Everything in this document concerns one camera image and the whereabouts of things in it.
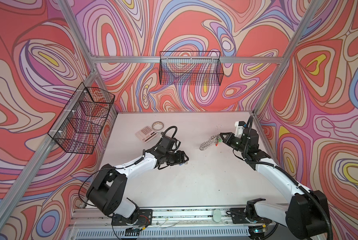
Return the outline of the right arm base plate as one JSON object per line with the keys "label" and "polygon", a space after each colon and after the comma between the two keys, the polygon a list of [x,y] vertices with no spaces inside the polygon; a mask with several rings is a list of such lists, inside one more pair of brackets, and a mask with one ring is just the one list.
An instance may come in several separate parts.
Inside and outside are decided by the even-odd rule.
{"label": "right arm base plate", "polygon": [[246,216],[245,208],[230,208],[226,211],[226,214],[231,217],[233,224],[271,224],[272,220],[265,218],[253,218],[249,219]]}

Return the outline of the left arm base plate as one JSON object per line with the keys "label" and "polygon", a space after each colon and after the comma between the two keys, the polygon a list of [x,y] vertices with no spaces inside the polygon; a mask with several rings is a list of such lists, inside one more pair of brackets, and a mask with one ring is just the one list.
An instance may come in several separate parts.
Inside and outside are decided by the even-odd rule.
{"label": "left arm base plate", "polygon": [[152,209],[141,209],[133,213],[129,218],[114,214],[112,217],[112,226],[139,226],[147,227],[151,225],[153,217]]}

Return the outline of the metal disc key ring holder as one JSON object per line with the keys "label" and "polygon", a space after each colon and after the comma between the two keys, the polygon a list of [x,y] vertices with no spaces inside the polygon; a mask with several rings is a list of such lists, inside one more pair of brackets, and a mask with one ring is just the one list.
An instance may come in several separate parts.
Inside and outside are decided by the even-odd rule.
{"label": "metal disc key ring holder", "polygon": [[219,135],[214,135],[214,136],[210,137],[208,140],[206,140],[205,142],[203,142],[200,145],[199,149],[201,151],[204,151],[204,150],[208,149],[211,146],[215,146],[216,143],[218,143],[218,145],[219,145],[219,142],[217,141],[217,139],[220,139]]}

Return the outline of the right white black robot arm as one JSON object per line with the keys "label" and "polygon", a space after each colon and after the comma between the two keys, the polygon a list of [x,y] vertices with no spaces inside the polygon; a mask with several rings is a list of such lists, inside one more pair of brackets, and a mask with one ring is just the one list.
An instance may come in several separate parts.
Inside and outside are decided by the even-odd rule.
{"label": "right white black robot arm", "polygon": [[235,132],[220,133],[221,141],[232,148],[239,160],[263,175],[282,194],[287,204],[273,204],[264,198],[249,200],[242,216],[248,222],[268,219],[289,229],[294,237],[304,240],[326,234],[334,238],[328,199],[321,191],[301,184],[278,166],[269,154],[259,148],[259,135],[253,129],[253,117],[235,123]]}

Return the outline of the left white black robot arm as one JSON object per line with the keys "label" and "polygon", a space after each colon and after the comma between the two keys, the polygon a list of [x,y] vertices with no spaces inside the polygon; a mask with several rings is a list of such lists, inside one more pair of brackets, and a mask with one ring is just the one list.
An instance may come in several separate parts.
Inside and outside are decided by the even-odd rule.
{"label": "left white black robot arm", "polygon": [[127,182],[150,170],[163,170],[167,167],[183,165],[189,161],[184,151],[179,149],[181,142],[176,138],[178,127],[166,129],[158,143],[143,150],[140,157],[118,166],[106,164],[101,167],[86,192],[86,198],[105,216],[120,215],[126,219],[137,216],[138,205],[124,197]]}

